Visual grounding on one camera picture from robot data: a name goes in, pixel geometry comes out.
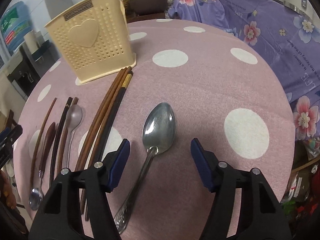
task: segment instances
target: spoon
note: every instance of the spoon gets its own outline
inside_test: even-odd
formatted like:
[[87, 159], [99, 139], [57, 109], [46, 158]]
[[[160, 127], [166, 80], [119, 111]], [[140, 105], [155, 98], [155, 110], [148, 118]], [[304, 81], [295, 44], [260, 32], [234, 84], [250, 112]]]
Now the spoon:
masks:
[[67, 154], [63, 155], [62, 160], [62, 168], [69, 167], [69, 160], [70, 160], [70, 149], [71, 149], [71, 142], [74, 135], [74, 130], [79, 126], [82, 120], [82, 108], [78, 105], [70, 106], [67, 116], [66, 116], [66, 127], [68, 130], [67, 135], [67, 143], [65, 145], [65, 149], [68, 149]]
[[151, 111], [142, 130], [142, 142], [147, 151], [147, 158], [140, 170], [134, 187], [114, 218], [120, 234], [128, 225], [139, 188], [149, 170], [153, 158], [156, 155], [164, 153], [171, 147], [175, 134], [176, 119], [173, 110], [168, 103], [160, 103]]
[[40, 203], [43, 198], [43, 192], [41, 189], [42, 179], [44, 176], [45, 165], [47, 163], [48, 155], [49, 155], [55, 134], [56, 134], [56, 123], [53, 122], [50, 125], [50, 127], [47, 131], [47, 134], [45, 135], [45, 139], [44, 139], [44, 150], [43, 150], [43, 153], [41, 156], [40, 167], [39, 167], [40, 187], [33, 188], [31, 190], [30, 196], [29, 196], [29, 205], [32, 210], [37, 210], [39, 208]]

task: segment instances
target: heart shape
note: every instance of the heart shape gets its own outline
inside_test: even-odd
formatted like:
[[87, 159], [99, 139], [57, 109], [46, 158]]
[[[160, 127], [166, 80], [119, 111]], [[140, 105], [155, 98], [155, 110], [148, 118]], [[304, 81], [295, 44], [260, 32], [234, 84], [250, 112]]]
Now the heart shape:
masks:
[[99, 25], [95, 19], [87, 19], [81, 25], [69, 30], [69, 39], [76, 45], [90, 48], [99, 34]]

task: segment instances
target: pink tablecloth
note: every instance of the pink tablecloth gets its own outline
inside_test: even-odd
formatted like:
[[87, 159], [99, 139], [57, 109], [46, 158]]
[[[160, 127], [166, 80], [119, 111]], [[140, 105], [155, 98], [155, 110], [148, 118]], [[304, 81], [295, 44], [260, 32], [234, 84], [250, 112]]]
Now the pink tablecloth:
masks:
[[[131, 143], [119, 186], [108, 194], [113, 215], [146, 158], [141, 131], [158, 103], [171, 104], [177, 136], [172, 148], [153, 161], [122, 239], [199, 239], [214, 195], [203, 187], [191, 157], [194, 137], [234, 168], [261, 169], [280, 200], [292, 166], [295, 131], [286, 95], [267, 63], [239, 39], [196, 22], [136, 22], [129, 24], [129, 31], [137, 66], [105, 150], [116, 149], [122, 138]], [[71, 146], [70, 168], [74, 169], [85, 134], [114, 78], [115, 74], [79, 85], [71, 68], [60, 59], [30, 95], [19, 120], [23, 134], [15, 147], [14, 168], [31, 217], [35, 215], [28, 207], [31, 157], [53, 98], [58, 99], [44, 134], [53, 121], [59, 122], [69, 96], [79, 97], [84, 112]], [[44, 192], [49, 168], [48, 161]], [[240, 199], [238, 194], [230, 234], [236, 231]], [[90, 224], [84, 227], [90, 235]]]

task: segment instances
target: white label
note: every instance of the white label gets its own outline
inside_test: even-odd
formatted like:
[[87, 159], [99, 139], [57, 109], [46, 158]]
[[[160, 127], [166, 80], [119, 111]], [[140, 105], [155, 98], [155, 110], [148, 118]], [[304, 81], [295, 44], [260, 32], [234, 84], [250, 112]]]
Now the white label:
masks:
[[295, 191], [293, 197], [297, 197], [297, 196], [298, 196], [299, 191], [300, 191], [300, 187], [301, 187], [301, 181], [302, 181], [302, 177], [300, 177], [300, 178], [298, 179], [297, 188], [296, 188], [296, 191]]

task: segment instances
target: basket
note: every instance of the basket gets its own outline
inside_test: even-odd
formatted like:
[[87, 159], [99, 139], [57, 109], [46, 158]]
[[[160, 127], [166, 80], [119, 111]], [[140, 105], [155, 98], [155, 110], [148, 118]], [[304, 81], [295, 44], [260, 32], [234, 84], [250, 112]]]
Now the basket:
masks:
[[136, 65], [122, 0], [83, 0], [45, 27], [81, 84]]

